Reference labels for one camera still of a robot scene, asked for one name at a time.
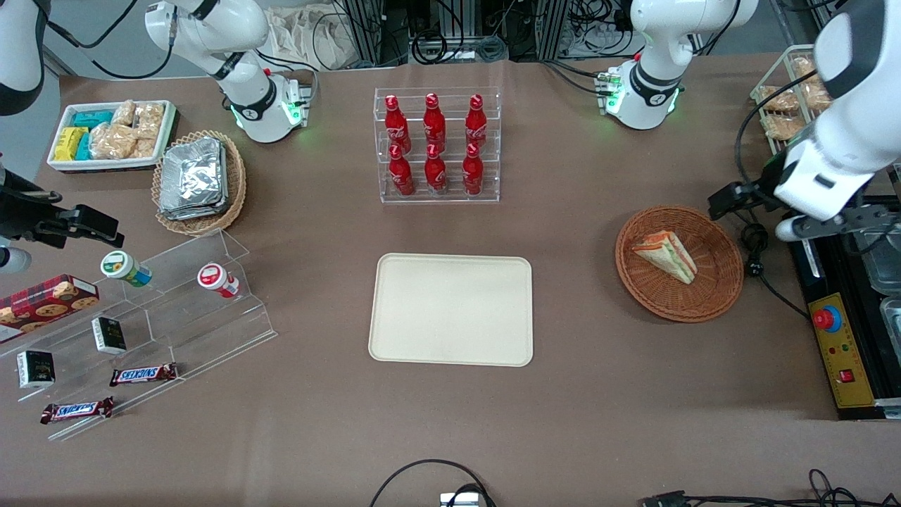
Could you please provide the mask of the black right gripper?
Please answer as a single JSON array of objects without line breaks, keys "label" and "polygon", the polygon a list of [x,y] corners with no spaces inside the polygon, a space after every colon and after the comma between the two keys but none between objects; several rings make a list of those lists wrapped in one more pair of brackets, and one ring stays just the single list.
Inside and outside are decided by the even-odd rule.
[{"label": "black right gripper", "polygon": [[52,247],[64,247],[68,237],[87,238],[115,248],[122,248],[125,235],[118,231],[119,220],[91,206],[76,205],[67,211],[67,222],[58,214],[64,209],[57,204],[63,196],[46,192],[13,171],[2,170],[1,234],[3,238]]}]

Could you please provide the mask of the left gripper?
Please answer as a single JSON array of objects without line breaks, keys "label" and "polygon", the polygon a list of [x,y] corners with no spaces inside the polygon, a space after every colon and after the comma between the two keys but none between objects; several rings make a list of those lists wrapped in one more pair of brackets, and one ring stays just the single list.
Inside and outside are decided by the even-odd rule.
[{"label": "left gripper", "polygon": [[[727,214],[739,211],[753,211],[763,206],[766,211],[775,211],[776,200],[771,194],[764,192],[760,182],[731,182],[707,199],[708,216],[717,221]],[[879,233],[889,234],[899,224],[899,211],[892,211],[882,204],[865,204],[843,209],[843,234],[852,234],[868,229],[876,229]]]}]

